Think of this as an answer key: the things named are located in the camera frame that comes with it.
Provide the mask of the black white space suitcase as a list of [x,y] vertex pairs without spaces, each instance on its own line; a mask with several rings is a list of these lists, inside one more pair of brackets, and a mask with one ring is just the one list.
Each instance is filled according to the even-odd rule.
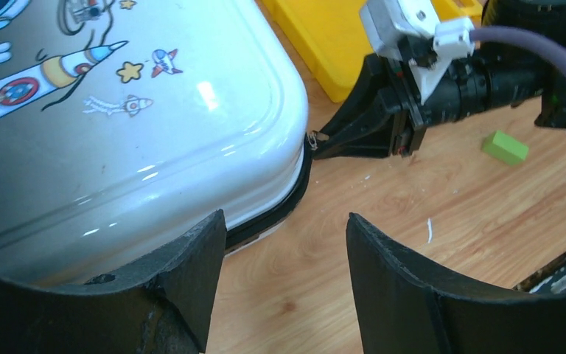
[[82,282],[216,210],[228,250],[261,238],[308,118],[255,1],[0,1],[0,276]]

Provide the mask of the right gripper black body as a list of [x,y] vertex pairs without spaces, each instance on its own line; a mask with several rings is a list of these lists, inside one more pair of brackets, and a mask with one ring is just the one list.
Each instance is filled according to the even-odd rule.
[[473,55],[450,62],[439,84],[423,101],[413,70],[437,72],[437,54],[429,40],[411,36],[399,39],[396,47],[402,61],[394,65],[394,70],[408,112],[391,143],[394,155],[408,156],[418,150],[428,128],[496,108],[519,106],[541,95],[545,85],[547,69],[540,60],[508,61],[495,51],[494,44],[485,44]]

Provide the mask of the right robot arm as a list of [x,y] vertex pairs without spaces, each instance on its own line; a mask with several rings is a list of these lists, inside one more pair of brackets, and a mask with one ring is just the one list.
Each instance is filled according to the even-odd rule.
[[431,1],[367,1],[371,52],[313,134],[316,159],[418,150],[428,129],[541,99],[535,125],[566,132],[566,1],[485,1],[478,23]]

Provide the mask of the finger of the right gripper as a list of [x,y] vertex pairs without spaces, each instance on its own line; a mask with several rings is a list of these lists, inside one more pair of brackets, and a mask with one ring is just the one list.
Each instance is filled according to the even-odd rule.
[[319,133],[315,160],[335,157],[381,159],[393,153],[394,120],[400,98],[393,87],[388,61],[367,55],[357,82],[333,118]]

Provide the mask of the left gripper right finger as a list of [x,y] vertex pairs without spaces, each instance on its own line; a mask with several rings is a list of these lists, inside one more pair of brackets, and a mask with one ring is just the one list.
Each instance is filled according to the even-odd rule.
[[566,353],[566,291],[530,294],[453,271],[349,215],[365,353]]

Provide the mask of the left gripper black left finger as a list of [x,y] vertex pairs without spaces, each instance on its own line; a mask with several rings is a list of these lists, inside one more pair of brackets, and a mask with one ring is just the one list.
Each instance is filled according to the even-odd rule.
[[0,277],[0,353],[204,353],[225,244],[219,210],[83,284]]

